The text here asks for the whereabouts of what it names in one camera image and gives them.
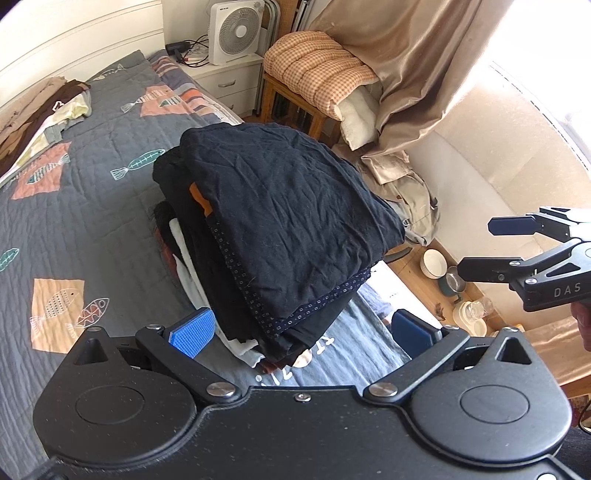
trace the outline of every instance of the box fan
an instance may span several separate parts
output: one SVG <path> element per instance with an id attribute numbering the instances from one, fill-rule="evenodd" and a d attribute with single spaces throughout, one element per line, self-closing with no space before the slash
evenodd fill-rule
<path id="1" fill-rule="evenodd" d="M 213 4 L 209 22 L 209 61 L 221 65 L 258 48 L 264 0 Z"/>

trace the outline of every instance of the metal bolt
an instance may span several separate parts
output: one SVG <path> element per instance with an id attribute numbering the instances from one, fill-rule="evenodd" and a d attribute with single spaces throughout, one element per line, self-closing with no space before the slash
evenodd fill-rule
<path id="1" fill-rule="evenodd" d="M 231 397 L 236 393 L 236 387 L 229 382 L 210 383 L 205 389 L 212 397 Z"/>
<path id="2" fill-rule="evenodd" d="M 301 403 L 306 403 L 312 400 L 312 396 L 309 393 L 298 393 L 294 395 L 294 400 Z"/>
<path id="3" fill-rule="evenodd" d="M 387 398 L 396 395 L 398 389 L 390 382 L 378 382 L 369 386 L 369 393 L 374 397 Z"/>

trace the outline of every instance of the white bowl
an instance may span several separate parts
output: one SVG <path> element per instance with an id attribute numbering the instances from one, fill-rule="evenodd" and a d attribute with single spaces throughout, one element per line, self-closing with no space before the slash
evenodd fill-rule
<path id="1" fill-rule="evenodd" d="M 429 249 L 421 257 L 421 270 L 426 277 L 435 280 L 445 275 L 447 262 L 441 252 Z"/>
<path id="2" fill-rule="evenodd" d="M 474 337 L 485 337 L 487 330 L 486 322 L 482 319 L 478 319 L 472 324 L 470 330 L 470 334 Z"/>

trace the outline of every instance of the fish pattern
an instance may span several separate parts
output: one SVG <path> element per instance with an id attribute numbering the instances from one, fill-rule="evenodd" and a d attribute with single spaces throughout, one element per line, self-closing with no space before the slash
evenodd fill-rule
<path id="1" fill-rule="evenodd" d="M 123 113 L 127 113 L 134 107 L 134 105 L 137 105 L 139 103 L 149 102 L 150 100 L 156 100 L 158 97 L 163 97 L 168 94 L 169 94 L 169 92 L 167 92 L 165 90 L 158 90 L 158 89 L 152 90 L 152 91 L 146 93 L 145 95 L 142 95 L 141 97 L 139 97 L 135 102 L 126 103 L 125 105 L 123 105 L 121 107 L 121 111 Z"/>
<path id="2" fill-rule="evenodd" d="M 150 165 L 154 163 L 156 159 L 165 152 L 163 148 L 159 148 L 158 150 L 152 150 L 150 152 L 146 152 L 145 154 L 139 156 L 138 158 L 132 160 L 129 165 L 123 168 L 116 168 L 115 170 L 111 170 L 111 175 L 115 180 L 120 180 L 125 177 L 125 174 L 129 172 L 129 170 L 137 170 L 141 167 L 145 167 L 146 165 Z"/>
<path id="3" fill-rule="evenodd" d="M 115 69 L 110 69 L 110 70 L 105 70 L 103 73 L 101 73 L 98 77 L 95 77 L 92 79 L 92 81 L 96 81 L 96 80 L 104 80 L 105 78 L 107 78 L 109 75 L 113 75 L 114 73 L 120 72 L 121 70 L 125 70 L 125 67 L 123 65 L 121 65 L 120 63 L 117 64 L 117 68 Z"/>
<path id="4" fill-rule="evenodd" d="M 179 97 L 178 95 L 173 96 L 172 98 L 167 98 L 166 100 L 162 100 L 162 102 L 160 102 L 159 107 L 165 107 L 165 106 L 170 106 L 170 105 L 178 105 L 180 102 L 182 102 L 183 100 L 181 99 L 181 97 Z"/>
<path id="5" fill-rule="evenodd" d="M 70 163 L 70 156 L 67 153 L 64 156 L 62 156 L 62 158 L 60 158 L 57 163 L 48 163 L 47 165 L 39 167 L 35 172 L 33 172 L 31 177 L 27 180 L 27 184 L 31 185 L 33 183 L 37 183 L 45 176 L 46 173 L 66 163 Z"/>
<path id="6" fill-rule="evenodd" d="M 63 288 L 54 293 L 43 308 L 44 315 L 31 317 L 29 319 L 31 322 L 33 337 L 37 337 L 41 333 L 41 324 L 43 320 L 55 318 L 66 312 L 79 294 L 80 292 L 77 288 Z"/>
<path id="7" fill-rule="evenodd" d="M 3 271 L 8 266 L 8 264 L 15 259 L 19 252 L 20 250 L 18 248 L 11 248 L 2 254 L 0 257 L 0 272 Z"/>
<path id="8" fill-rule="evenodd" d="M 108 306 L 109 299 L 96 299 L 91 301 L 86 307 L 84 307 L 84 309 L 82 309 L 75 325 L 66 323 L 66 328 L 70 336 L 74 340 L 77 340 L 80 336 L 80 331 L 98 322 L 105 314 Z"/>

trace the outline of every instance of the wooden chair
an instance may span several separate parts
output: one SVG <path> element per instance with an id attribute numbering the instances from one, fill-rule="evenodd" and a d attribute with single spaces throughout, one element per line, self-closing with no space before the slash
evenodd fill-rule
<path id="1" fill-rule="evenodd" d="M 324 122 L 330 117 L 320 112 L 315 106 L 310 105 L 303 97 L 289 90 L 285 84 L 281 83 L 268 73 L 263 74 L 263 79 L 265 80 L 265 91 L 262 98 L 261 123 L 266 124 L 269 122 L 277 122 L 282 125 L 288 125 L 289 127 L 300 129 L 296 122 L 296 114 L 298 109 L 302 109 L 312 117 L 310 128 L 305 133 L 316 140 L 320 140 L 324 128 Z M 276 93 L 279 93 L 290 102 L 288 112 L 286 116 L 282 118 L 273 118 Z M 332 132 L 328 135 L 328 138 L 323 139 L 323 141 L 329 147 L 332 147 L 338 142 L 339 137 L 340 122 L 335 122 Z"/>

